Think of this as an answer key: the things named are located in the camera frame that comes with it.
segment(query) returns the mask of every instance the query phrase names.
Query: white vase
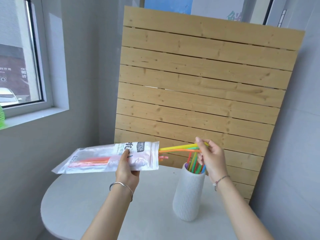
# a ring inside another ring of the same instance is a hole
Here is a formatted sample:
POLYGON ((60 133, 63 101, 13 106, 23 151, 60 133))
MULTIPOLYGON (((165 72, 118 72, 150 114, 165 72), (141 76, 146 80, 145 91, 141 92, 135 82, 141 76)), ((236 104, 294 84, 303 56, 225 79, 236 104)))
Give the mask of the white vase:
POLYGON ((180 180, 173 198, 173 211, 184 221, 194 220, 199 211, 205 173, 195 174, 183 165, 180 180))

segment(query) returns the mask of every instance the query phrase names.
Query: blue poster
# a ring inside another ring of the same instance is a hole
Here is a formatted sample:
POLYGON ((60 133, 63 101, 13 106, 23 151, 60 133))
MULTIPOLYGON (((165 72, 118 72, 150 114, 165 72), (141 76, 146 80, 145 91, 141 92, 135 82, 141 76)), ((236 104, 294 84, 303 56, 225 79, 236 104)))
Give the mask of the blue poster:
POLYGON ((191 14, 193 0, 145 0, 144 8, 191 14))

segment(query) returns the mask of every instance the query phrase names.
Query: wooden partition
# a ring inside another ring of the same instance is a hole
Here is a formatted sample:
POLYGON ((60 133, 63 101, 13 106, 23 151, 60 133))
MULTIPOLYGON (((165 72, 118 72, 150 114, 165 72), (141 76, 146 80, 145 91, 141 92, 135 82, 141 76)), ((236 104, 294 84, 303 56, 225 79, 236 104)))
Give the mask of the wooden partition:
MULTIPOLYGON (((125 7, 115 142, 209 138, 246 199, 256 183, 303 31, 125 7)), ((181 168, 186 153, 162 165, 181 168)))

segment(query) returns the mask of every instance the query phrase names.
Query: bundle of straws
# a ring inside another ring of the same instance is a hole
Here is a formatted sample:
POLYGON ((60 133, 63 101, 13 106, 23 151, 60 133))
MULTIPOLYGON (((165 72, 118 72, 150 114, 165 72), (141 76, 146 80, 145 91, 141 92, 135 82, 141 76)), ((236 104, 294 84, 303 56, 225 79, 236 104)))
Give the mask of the bundle of straws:
POLYGON ((172 147, 164 147, 159 149, 159 158, 168 158, 164 157, 162 153, 170 153, 170 152, 189 152, 189 157, 187 160, 186 169, 195 174, 204 173, 206 170, 206 166, 200 165, 198 163, 198 153, 201 152, 197 144, 189 144, 189 145, 178 145, 172 147))

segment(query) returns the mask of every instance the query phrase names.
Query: hand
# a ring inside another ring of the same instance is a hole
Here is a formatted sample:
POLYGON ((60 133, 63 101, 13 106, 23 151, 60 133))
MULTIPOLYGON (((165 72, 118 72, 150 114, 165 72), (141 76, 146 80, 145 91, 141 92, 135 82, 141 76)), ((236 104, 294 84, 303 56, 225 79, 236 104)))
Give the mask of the hand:
POLYGON ((134 192, 139 183, 140 171, 131 171, 128 163, 129 150, 125 149, 120 158, 117 171, 115 172, 115 181, 126 184, 134 192))
POLYGON ((201 153, 198 154, 198 163, 200 165, 205 163, 211 182, 215 183, 223 176, 228 175, 223 149, 209 139, 202 140, 196 137, 195 141, 201 150, 201 153))

